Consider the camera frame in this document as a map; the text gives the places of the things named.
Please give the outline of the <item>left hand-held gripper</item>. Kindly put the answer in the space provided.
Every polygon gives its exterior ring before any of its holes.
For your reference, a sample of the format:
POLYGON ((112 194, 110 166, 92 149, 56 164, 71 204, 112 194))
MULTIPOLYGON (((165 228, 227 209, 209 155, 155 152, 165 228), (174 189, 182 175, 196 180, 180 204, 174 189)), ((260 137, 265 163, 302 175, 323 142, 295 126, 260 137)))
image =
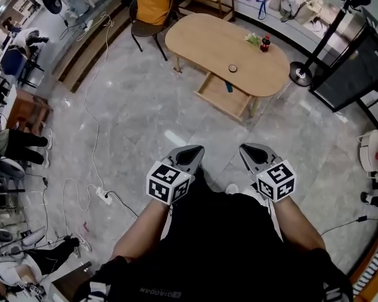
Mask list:
POLYGON ((166 205, 182 198, 195 180, 204 153, 201 145, 186 145, 155 161, 146 176, 146 194, 166 205))

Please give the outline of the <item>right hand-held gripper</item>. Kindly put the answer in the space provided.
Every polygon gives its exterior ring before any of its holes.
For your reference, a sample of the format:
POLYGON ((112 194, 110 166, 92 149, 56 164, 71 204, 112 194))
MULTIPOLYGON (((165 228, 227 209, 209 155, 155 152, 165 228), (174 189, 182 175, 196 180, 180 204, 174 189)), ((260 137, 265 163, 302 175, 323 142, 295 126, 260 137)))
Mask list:
POLYGON ((290 196, 297 176, 288 160, 283 160, 270 147, 243 143, 239 154, 256 184, 256 190, 274 203, 290 196))

